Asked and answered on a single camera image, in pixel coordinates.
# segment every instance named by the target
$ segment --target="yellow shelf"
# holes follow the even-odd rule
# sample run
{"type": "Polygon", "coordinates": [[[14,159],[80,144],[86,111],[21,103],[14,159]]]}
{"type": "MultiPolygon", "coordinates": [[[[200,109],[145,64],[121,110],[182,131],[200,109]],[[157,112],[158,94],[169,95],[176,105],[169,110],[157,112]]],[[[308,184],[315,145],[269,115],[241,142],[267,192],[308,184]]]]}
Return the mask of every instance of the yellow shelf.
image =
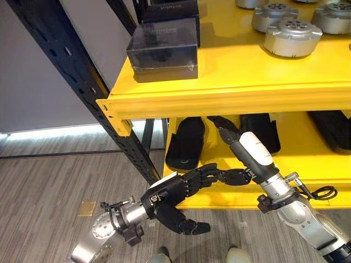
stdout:
{"type": "MultiPolygon", "coordinates": [[[[283,2],[307,21],[319,5],[283,2]]],[[[351,108],[350,35],[323,35],[310,56],[284,59],[261,47],[253,11],[234,0],[199,1],[199,12],[198,79],[137,83],[127,59],[108,99],[98,100],[116,130],[135,118],[351,108]]]]}
{"type": "MultiPolygon", "coordinates": [[[[303,182],[316,190],[325,185],[332,185],[339,195],[329,201],[311,201],[314,208],[337,209],[351,208],[351,156],[338,155],[331,151],[319,135],[314,124],[305,112],[271,113],[276,120],[281,150],[273,159],[283,176],[296,171],[303,182]]],[[[239,117],[229,117],[239,126],[239,117]]],[[[172,133],[175,133],[183,118],[172,118],[169,123],[167,148],[172,133]]],[[[215,162],[219,169],[243,168],[219,136],[213,123],[203,118],[205,144],[200,164],[215,162]]],[[[172,173],[165,164],[164,176],[172,173]]],[[[257,197],[263,191],[255,183],[247,186],[227,186],[221,182],[210,188],[201,189],[196,195],[187,198],[178,207],[212,209],[257,209],[257,197]]]]}

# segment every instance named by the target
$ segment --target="robotic hand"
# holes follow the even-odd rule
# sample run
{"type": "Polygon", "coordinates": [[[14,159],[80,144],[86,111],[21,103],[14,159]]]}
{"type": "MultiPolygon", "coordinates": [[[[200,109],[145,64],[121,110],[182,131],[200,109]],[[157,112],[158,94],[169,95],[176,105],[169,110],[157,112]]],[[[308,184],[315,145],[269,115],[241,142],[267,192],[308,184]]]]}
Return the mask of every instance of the robotic hand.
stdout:
{"type": "Polygon", "coordinates": [[[183,176],[173,173],[161,179],[151,185],[138,202],[131,197],[113,205],[101,203],[105,213],[80,239],[71,259],[79,263],[107,262],[121,237],[131,246],[141,242],[144,231],[140,223],[148,218],[158,219],[176,233],[198,235],[209,232],[208,223],[187,219],[175,206],[199,189],[210,187],[220,173],[223,171],[217,169],[217,164],[207,164],[183,176]]]}
{"type": "Polygon", "coordinates": [[[247,167],[246,170],[236,172],[239,177],[237,180],[244,181],[249,177],[266,192],[267,196],[261,195],[257,199],[259,209],[264,213],[277,210],[280,219],[293,227],[327,262],[351,263],[350,238],[309,203],[310,199],[331,199],[337,195],[337,191],[332,186],[325,186],[311,193],[297,173],[283,178],[269,151],[252,132],[240,133],[230,120],[221,116],[211,116],[208,119],[218,128],[222,139],[238,160],[247,167]],[[301,192],[288,184],[292,180],[301,192]]]}

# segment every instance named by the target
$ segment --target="silver cylindrical part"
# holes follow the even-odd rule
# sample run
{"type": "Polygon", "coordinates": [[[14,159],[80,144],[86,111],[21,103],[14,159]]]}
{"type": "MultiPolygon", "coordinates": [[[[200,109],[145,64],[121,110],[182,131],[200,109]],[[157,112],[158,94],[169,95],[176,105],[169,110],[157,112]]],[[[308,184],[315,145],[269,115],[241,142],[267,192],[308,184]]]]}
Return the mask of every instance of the silver cylindrical part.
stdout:
{"type": "Polygon", "coordinates": [[[103,213],[95,220],[92,229],[80,239],[71,259],[77,263],[95,263],[100,262],[101,258],[108,259],[121,238],[111,225],[109,213],[103,213]]]}
{"type": "Polygon", "coordinates": [[[280,175],[280,173],[277,173],[276,175],[272,176],[267,181],[262,182],[259,185],[273,200],[280,199],[291,189],[291,186],[285,182],[284,178],[280,175]]]}
{"type": "Polygon", "coordinates": [[[283,18],[296,19],[298,9],[283,3],[268,3],[254,9],[251,25],[254,29],[265,32],[267,27],[283,18]]]}
{"type": "Polygon", "coordinates": [[[324,33],[341,35],[351,33],[351,4],[330,3],[317,7],[311,23],[324,33]]]}
{"type": "Polygon", "coordinates": [[[311,54],[322,36],[322,30],[300,19],[281,19],[267,28],[264,47],[272,54],[300,57],[311,54]]]}
{"type": "Polygon", "coordinates": [[[268,0],[235,0],[235,4],[237,7],[246,9],[254,9],[267,3],[268,0]]]}
{"type": "Polygon", "coordinates": [[[126,215],[127,224],[138,225],[142,221],[149,218],[141,201],[134,203],[130,207],[127,207],[123,210],[124,210],[125,215],[126,215]]]}
{"type": "MultiPolygon", "coordinates": [[[[132,203],[129,207],[125,203],[121,207],[121,213],[117,212],[112,216],[116,228],[120,228],[117,217],[121,216],[124,223],[139,225],[148,218],[145,208],[141,202],[132,203]]],[[[122,239],[119,233],[116,233],[111,224],[110,213],[103,213],[99,216],[92,229],[82,237],[75,247],[71,259],[79,263],[98,263],[106,262],[110,257],[113,247],[122,239]]]]}

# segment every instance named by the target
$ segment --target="white wall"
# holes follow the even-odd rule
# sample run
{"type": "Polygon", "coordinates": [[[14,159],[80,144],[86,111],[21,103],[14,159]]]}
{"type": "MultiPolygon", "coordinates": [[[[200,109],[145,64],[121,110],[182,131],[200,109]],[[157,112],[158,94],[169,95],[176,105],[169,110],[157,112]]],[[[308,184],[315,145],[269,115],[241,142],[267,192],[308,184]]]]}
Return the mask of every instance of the white wall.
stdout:
{"type": "MultiPolygon", "coordinates": [[[[126,58],[129,34],[104,0],[61,0],[106,84],[126,58]]],[[[127,6],[135,17],[132,0],[127,6]]],[[[9,5],[0,1],[0,133],[96,123],[9,5]]]]}

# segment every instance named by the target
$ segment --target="gray carpet floor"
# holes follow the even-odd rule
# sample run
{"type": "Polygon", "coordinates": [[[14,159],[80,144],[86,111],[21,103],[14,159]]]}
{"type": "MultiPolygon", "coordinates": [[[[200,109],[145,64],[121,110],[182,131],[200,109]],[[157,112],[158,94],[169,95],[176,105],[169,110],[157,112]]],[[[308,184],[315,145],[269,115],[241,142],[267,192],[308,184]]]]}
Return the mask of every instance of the gray carpet floor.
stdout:
{"type": "MultiPolygon", "coordinates": [[[[151,158],[162,173],[164,151],[151,158]]],[[[69,262],[79,236],[103,211],[77,217],[83,200],[117,202],[140,196],[147,184],[123,153],[0,160],[0,262],[69,262]]],[[[275,213],[249,210],[186,210],[209,222],[210,233],[181,236],[156,220],[143,224],[142,243],[121,242],[111,262],[146,262],[158,247],[169,248],[173,262],[224,262],[234,244],[255,263],[320,262],[307,243],[280,222],[275,213]]],[[[325,211],[351,234],[351,210],[325,211]]]]}

